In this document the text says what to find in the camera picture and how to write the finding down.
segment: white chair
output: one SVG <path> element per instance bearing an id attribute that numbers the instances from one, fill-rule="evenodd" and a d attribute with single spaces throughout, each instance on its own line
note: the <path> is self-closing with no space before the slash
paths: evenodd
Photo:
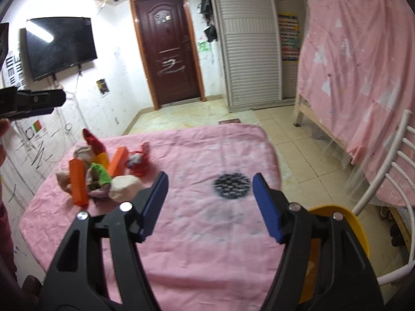
<path id="1" fill-rule="evenodd" d="M 357 205 L 353 208 L 353 213 L 355 215 L 359 215 L 365 206 L 369 203 L 369 201 L 373 198 L 376 191 L 381 186 L 382 182 L 385 179 L 388 179 L 391 184 L 396 188 L 399 192 L 400 196 L 405 202 L 406 208 L 409 212 L 410 222 L 411 222 L 411 247 L 409 253 L 409 262 L 407 265 L 403 266 L 400 269 L 397 269 L 389 274 L 386 274 L 382 277 L 378 277 L 378 283 L 380 286 L 386 285 L 393 281 L 396 281 L 407 274 L 412 270 L 415 261 L 414 261 L 414 251 L 415 251 L 415 218 L 412 206 L 408 200 L 408 197 L 402 190 L 402 188 L 398 185 L 398 183 L 391 177 L 389 171 L 394 168 L 403 178 L 408 182 L 412 190 L 415 192 L 415 183 L 410 179 L 410 177 L 405 173 L 405 171 L 399 167 L 399 165 L 394 161 L 397 156 L 400 156 L 403 160 L 405 160 L 413 169 L 415 169 L 415 162 L 411 160 L 404 152 L 400 150 L 402 144 L 405 144 L 413 151 L 415 151 L 415 145 L 410 142 L 407 138 L 405 138 L 406 133 L 415 134 L 415 129 L 408 125 L 412 116 L 412 112 L 408 110 L 404 110 L 402 114 L 402 118 L 400 120 L 400 124 L 398 127 L 398 131 L 396 132 L 395 138 L 393 139 L 391 148 L 389 149 L 385 161 L 383 162 L 382 166 L 380 167 L 378 173 L 376 174 L 375 178 L 373 179 L 372 183 L 370 184 L 369 188 L 366 190 L 362 198 L 358 201 Z"/>

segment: black circular pattern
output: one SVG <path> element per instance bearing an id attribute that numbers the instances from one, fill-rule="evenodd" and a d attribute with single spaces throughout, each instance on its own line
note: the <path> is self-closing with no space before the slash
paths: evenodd
<path id="1" fill-rule="evenodd" d="M 239 199 L 248 194 L 251 181 L 241 173 L 223 174 L 215 180 L 215 191 L 225 199 Z"/>

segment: door frame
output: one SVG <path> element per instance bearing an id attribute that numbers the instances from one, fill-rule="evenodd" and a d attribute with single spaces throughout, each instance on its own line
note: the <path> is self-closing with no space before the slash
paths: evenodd
<path id="1" fill-rule="evenodd" d="M 139 0 L 130 0 L 132 17 L 133 17 L 133 20 L 134 20 L 135 34 L 136 34 L 136 37 L 137 37 L 137 43 L 138 43 L 138 48 L 140 50 L 141 59 L 143 61 L 144 73 L 146 74 L 147 83 L 149 85 L 151 99 L 153 100 L 154 109 L 159 110 L 160 109 L 160 103 L 157 99 L 156 87 L 155 87 L 154 81 L 151 78 L 149 62 L 147 60 L 147 54 L 146 54 L 145 48 L 144 48 L 143 36 L 142 36 L 142 32 L 141 32 L 141 27 L 140 27 L 140 21 L 137 17 L 137 10 L 136 10 L 136 7 L 135 7 L 135 2 L 136 1 L 139 1 Z M 196 41 L 195 41 L 195 30 L 193 28 L 193 21 L 192 21 L 191 15 L 190 15 L 190 8 L 189 8 L 188 0 L 183 0 L 183 9 L 184 9 L 185 17 L 186 17 L 188 30 L 189 30 L 190 44 L 192 46 L 192 56 L 193 56 L 193 60 L 194 60 L 194 63 L 195 63 L 195 68 L 196 68 L 196 77 L 197 77 L 197 80 L 198 80 L 198 89 L 199 89 L 199 92 L 200 92 L 200 99 L 201 99 L 201 101 L 206 101 L 205 88 L 203 86 L 203 79 L 202 79 L 202 71 L 200 69 L 200 63 L 199 63 L 198 49 L 197 49 L 197 45 L 196 45 Z"/>

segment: pink tablecloth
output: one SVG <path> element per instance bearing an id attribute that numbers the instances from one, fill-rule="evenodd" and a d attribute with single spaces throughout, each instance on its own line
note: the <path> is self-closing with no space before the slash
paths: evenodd
<path id="1" fill-rule="evenodd" d="M 264 131 L 230 124 L 103 140 L 110 155 L 119 146 L 139 149 L 144 141 L 150 142 L 154 164 L 146 185 L 159 170 L 170 178 L 154 233 L 138 246 L 162 310 L 258 310 L 284 246 L 268 236 L 252 191 L 244 198 L 227 200 L 215 193 L 213 182 L 223 173 L 239 172 L 252 179 L 261 172 L 271 188 L 279 189 L 277 158 Z M 91 204 L 89 211 L 98 215 L 113 207 Z M 48 176 L 20 223 L 23 237 L 45 270 L 78 212 L 54 175 Z M 110 297 L 120 301 L 108 242 L 103 251 Z"/>

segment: blue gripper pad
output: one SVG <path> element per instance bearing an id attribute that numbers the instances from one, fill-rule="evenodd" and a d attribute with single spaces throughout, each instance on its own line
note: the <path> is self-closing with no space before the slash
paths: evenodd
<path id="1" fill-rule="evenodd" d="M 281 243 L 283 241 L 283 231 L 281 229 L 280 215 L 272 201 L 270 189 L 260 173 L 257 173 L 252 179 L 252 189 L 269 236 Z"/>
<path id="2" fill-rule="evenodd" d="M 152 189 L 150 198 L 142 214 L 140 230 L 142 242 L 144 242 L 147 236 L 150 236 L 153 233 L 167 191 L 169 190 L 169 177 L 166 173 L 162 173 L 157 179 L 157 183 L 153 184 Z"/>

